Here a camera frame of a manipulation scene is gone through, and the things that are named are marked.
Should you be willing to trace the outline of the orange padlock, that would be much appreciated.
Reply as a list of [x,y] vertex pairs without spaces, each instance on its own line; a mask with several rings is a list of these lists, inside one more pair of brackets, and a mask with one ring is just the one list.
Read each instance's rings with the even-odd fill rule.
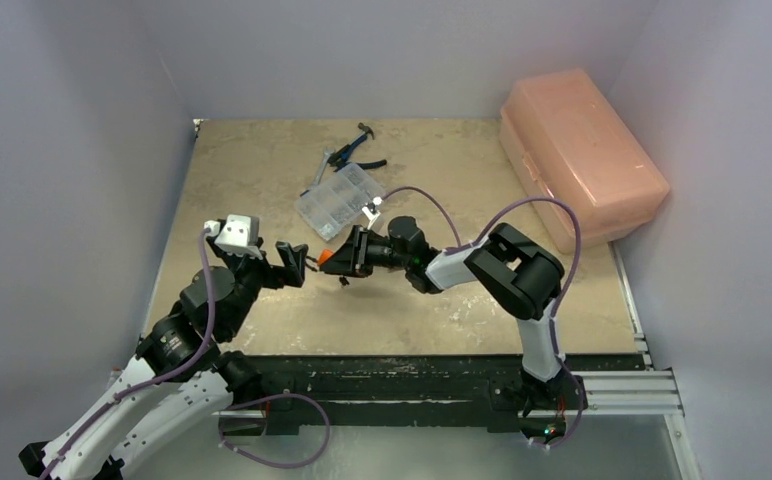
[[333,251],[325,249],[322,250],[318,255],[307,255],[307,266],[313,271],[320,270],[322,266],[333,256],[333,254]]

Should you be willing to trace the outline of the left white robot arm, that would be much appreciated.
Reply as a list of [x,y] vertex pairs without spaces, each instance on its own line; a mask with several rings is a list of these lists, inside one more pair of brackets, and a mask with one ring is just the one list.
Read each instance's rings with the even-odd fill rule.
[[201,270],[170,312],[139,340],[105,393],[64,433],[19,453],[37,479],[131,479],[176,436],[233,406],[270,400],[261,373],[241,351],[223,352],[264,289],[301,287],[308,247],[277,242],[281,264],[260,241],[244,247],[204,231]]

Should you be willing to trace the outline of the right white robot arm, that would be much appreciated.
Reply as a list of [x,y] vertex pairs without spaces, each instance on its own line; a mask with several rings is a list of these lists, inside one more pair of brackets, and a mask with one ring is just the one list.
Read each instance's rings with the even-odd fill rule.
[[320,272],[366,278],[377,268],[401,270],[422,294],[439,294],[477,282],[517,324],[522,347],[520,397],[530,406],[557,406],[570,378],[556,335],[556,314],[574,268],[508,223],[483,234],[479,243],[436,249],[412,216],[397,216],[381,235],[355,226],[335,251],[316,261]]

